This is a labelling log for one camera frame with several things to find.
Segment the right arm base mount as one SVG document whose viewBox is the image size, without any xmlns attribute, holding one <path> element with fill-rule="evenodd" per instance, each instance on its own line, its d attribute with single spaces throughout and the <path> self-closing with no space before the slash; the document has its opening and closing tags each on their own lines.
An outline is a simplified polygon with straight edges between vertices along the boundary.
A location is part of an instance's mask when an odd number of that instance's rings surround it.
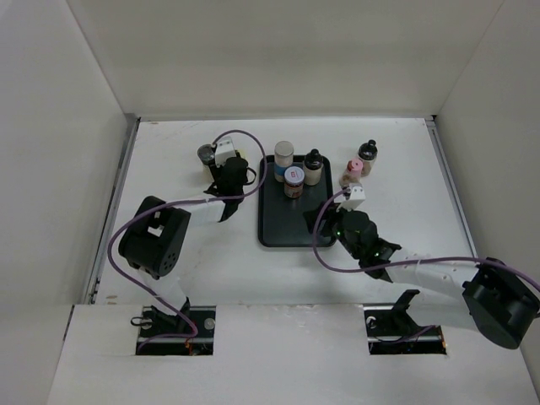
<svg viewBox="0 0 540 405">
<path fill-rule="evenodd" d="M 417 289 L 407 289 L 395 303 L 365 305 L 364 324 L 371 355 L 446 355 L 446 342 L 438 325 L 420 326 L 408 309 Z"/>
</svg>

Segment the black cap brown spice bottle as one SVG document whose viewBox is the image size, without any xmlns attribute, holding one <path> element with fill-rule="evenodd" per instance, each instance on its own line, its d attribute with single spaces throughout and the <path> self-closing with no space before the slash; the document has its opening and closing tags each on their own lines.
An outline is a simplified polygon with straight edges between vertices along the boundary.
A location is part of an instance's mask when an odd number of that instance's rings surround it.
<svg viewBox="0 0 540 405">
<path fill-rule="evenodd" d="M 368 142 L 362 143 L 358 149 L 357 155 L 363 163 L 361 175 L 367 176 L 371 172 L 372 167 L 377 159 L 378 148 L 376 141 L 374 139 L 370 139 Z"/>
</svg>

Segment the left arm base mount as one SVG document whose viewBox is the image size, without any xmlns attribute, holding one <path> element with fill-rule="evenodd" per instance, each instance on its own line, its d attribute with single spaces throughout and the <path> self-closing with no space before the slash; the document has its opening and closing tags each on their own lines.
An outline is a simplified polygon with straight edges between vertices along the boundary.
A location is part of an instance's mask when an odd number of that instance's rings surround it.
<svg viewBox="0 0 540 405">
<path fill-rule="evenodd" d="M 177 315 L 166 315 L 156 307 L 144 306 L 139 316 L 130 320 L 138 329 L 135 354 L 138 356 L 210 356 L 213 354 L 216 328 L 215 306 L 191 306 L 187 301 L 182 313 L 197 327 L 195 337 L 192 327 Z"/>
</svg>

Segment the black cap white bottle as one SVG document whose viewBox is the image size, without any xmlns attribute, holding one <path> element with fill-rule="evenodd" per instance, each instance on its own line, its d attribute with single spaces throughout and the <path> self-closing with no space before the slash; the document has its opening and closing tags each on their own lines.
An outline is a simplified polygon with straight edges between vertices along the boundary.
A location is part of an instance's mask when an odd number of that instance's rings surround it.
<svg viewBox="0 0 540 405">
<path fill-rule="evenodd" d="M 321 179 L 323 159 L 318 149 L 312 149 L 304 157 L 303 171 L 305 173 L 304 183 L 307 186 L 315 186 Z"/>
</svg>

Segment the yellow cap spice bottle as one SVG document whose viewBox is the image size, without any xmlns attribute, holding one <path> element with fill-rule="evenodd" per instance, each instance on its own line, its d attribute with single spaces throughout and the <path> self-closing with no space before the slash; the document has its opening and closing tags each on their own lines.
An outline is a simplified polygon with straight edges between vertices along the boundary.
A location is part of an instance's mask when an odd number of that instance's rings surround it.
<svg viewBox="0 0 540 405">
<path fill-rule="evenodd" d="M 237 155 L 238 157 L 240 157 L 240 158 L 242 158 L 242 159 L 247 159 L 246 153 L 245 153 L 243 150 L 237 149 L 237 150 L 235 151 L 235 153 L 236 153 L 236 155 Z"/>
</svg>

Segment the pink cap spice bottle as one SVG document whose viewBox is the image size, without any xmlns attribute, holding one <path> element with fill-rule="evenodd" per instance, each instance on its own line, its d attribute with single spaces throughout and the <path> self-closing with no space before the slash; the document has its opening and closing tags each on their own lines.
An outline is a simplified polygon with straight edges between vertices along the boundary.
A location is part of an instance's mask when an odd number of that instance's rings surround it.
<svg viewBox="0 0 540 405">
<path fill-rule="evenodd" d="M 347 163 L 345 170 L 339 179 L 340 187 L 345 188 L 350 186 L 351 184 L 360 183 L 363 167 L 364 164 L 360 159 L 351 159 Z"/>
</svg>

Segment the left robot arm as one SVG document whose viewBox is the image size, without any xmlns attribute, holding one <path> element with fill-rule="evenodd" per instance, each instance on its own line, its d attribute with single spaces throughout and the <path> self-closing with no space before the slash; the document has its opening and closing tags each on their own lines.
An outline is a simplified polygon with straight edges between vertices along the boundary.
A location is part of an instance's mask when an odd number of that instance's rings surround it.
<svg viewBox="0 0 540 405">
<path fill-rule="evenodd" d="M 187 297 L 174 276 L 181 248 L 190 228 L 217 224 L 229 219 L 244 200 L 248 163 L 239 155 L 212 169 L 213 183 L 200 197 L 172 207 L 155 196 L 143 199 L 137 222 L 124 231 L 118 254 L 140 271 L 143 286 L 152 290 L 160 325 L 174 337 L 186 332 L 189 315 Z"/>
</svg>

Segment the red label lid jar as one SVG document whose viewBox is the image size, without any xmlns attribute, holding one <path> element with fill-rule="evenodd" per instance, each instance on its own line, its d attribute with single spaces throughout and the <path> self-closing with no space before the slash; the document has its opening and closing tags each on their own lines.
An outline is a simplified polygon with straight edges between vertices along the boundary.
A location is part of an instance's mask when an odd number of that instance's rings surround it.
<svg viewBox="0 0 540 405">
<path fill-rule="evenodd" d="M 305 172 L 298 166 L 290 166 L 283 174 L 283 192 L 286 197 L 298 198 L 304 187 Z"/>
</svg>

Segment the clear dome lid jar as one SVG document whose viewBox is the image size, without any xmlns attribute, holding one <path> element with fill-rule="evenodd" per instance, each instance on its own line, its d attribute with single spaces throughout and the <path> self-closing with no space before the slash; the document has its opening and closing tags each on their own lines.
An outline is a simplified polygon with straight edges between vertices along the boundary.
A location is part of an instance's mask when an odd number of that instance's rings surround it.
<svg viewBox="0 0 540 405">
<path fill-rule="evenodd" d="M 197 157 L 202 163 L 202 172 L 210 183 L 214 182 L 214 172 L 217 170 L 215 163 L 215 146 L 206 143 L 197 150 Z"/>
</svg>

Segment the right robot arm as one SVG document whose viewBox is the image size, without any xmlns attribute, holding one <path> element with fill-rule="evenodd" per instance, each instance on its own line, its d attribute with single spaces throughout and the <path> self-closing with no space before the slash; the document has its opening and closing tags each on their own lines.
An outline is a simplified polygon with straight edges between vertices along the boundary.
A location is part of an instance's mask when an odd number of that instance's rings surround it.
<svg viewBox="0 0 540 405">
<path fill-rule="evenodd" d="M 367 213 L 332 200 L 303 214 L 313 237 L 330 236 L 357 261 L 353 273 L 410 284 L 463 300 L 476 329 L 491 343 L 517 349 L 539 317 L 539 284 L 495 258 L 419 256 L 381 238 Z"/>
</svg>

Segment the silver lid blue-label jar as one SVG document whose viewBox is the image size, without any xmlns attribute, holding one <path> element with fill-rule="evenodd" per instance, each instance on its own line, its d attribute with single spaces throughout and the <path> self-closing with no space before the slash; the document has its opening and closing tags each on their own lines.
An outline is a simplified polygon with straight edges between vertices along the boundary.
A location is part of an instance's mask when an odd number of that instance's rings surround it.
<svg viewBox="0 0 540 405">
<path fill-rule="evenodd" d="M 289 141 L 280 141 L 274 147 L 274 178 L 278 182 L 284 181 L 285 171 L 293 164 L 294 146 Z"/>
</svg>

